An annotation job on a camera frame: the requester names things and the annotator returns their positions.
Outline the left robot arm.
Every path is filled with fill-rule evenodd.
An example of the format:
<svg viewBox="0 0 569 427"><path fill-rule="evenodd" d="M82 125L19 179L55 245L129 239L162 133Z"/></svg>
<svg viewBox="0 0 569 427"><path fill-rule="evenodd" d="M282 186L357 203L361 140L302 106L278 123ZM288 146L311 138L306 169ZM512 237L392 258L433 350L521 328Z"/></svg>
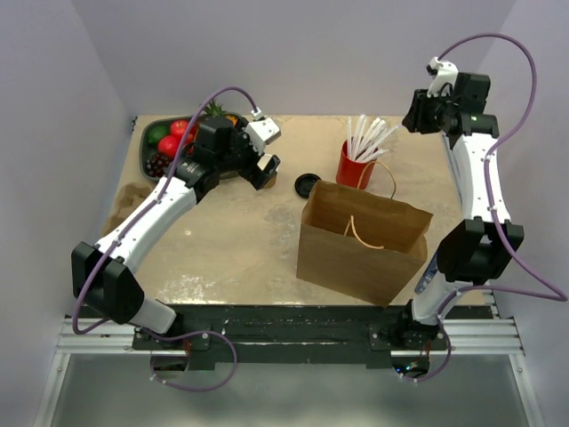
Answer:
<svg viewBox="0 0 569 427"><path fill-rule="evenodd" d="M184 327L169 306L147 297L135 273L149 250L186 212L237 173L256 190L276 177L280 160L266 147L281 134L269 117L232 123L225 117L202 122L150 195L96 244L82 242L71 254L73 294L105 319L153 331L165 349L178 347Z"/></svg>

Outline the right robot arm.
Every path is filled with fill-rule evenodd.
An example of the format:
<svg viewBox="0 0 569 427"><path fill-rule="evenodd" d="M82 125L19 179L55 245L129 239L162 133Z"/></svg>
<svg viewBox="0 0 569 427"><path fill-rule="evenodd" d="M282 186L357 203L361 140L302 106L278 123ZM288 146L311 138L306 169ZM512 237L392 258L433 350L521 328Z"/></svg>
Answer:
<svg viewBox="0 0 569 427"><path fill-rule="evenodd" d="M396 323L385 332L393 346L414 350L442 332L442 321L470 288L498 278L513 248L524 240L522 226L512 223L501 191L490 199L484 167L494 158L498 120L485 113L491 81L486 75L431 70L429 88L413 94L403 126L411 133L441 133L460 197L462 219L440 242L420 283Z"/></svg>

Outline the brown paper bag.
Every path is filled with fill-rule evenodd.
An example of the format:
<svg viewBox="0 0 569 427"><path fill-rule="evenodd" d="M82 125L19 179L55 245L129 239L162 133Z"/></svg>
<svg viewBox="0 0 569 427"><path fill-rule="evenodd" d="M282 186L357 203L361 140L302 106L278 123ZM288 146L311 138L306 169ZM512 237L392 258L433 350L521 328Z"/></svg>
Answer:
<svg viewBox="0 0 569 427"><path fill-rule="evenodd" d="M297 278L387 307L427 260L432 213L317 181L301 213Z"/></svg>

